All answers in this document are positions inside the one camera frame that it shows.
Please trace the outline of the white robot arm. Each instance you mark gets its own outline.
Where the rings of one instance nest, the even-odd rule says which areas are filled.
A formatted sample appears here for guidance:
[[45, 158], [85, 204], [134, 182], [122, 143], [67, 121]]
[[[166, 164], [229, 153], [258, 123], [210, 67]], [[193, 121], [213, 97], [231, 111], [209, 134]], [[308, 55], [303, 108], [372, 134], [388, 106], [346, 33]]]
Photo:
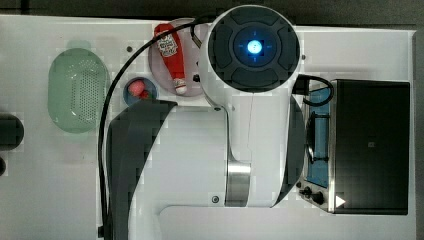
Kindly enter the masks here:
[[140, 100], [108, 128], [111, 228], [105, 240], [161, 240], [173, 206], [272, 207], [298, 179], [304, 126], [293, 93], [300, 43], [264, 6], [234, 7], [200, 50], [207, 106]]

